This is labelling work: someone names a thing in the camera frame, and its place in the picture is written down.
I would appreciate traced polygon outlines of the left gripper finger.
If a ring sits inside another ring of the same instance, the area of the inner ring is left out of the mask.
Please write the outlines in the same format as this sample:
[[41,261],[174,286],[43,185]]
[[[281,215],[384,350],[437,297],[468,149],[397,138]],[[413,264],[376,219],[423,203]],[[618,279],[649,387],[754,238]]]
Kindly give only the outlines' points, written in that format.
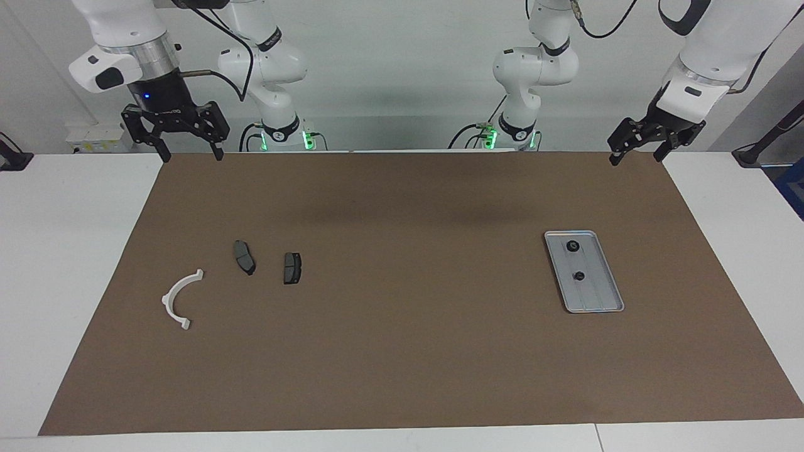
[[609,135],[607,144],[611,149],[609,162],[618,166],[626,154],[648,143],[649,134],[646,134],[646,123],[627,117],[623,119]]
[[671,131],[666,135],[665,140],[661,145],[656,149],[654,152],[654,159],[657,163],[663,162],[663,160],[669,155],[670,152],[674,151],[680,146],[689,146],[695,138],[700,134],[702,129],[704,128],[704,124],[697,124],[692,127],[689,127],[685,131],[675,132]]

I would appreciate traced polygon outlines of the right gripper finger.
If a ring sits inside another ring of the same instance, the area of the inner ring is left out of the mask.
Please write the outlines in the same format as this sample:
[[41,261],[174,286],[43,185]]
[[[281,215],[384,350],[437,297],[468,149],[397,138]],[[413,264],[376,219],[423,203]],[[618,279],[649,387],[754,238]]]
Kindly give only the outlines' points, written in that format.
[[160,118],[136,105],[127,105],[121,112],[122,120],[132,140],[155,149],[163,163],[169,163],[171,152],[161,137],[164,128]]
[[207,101],[203,105],[192,103],[188,107],[188,123],[190,133],[209,143],[216,161],[224,158],[223,143],[229,137],[230,125],[216,101]]

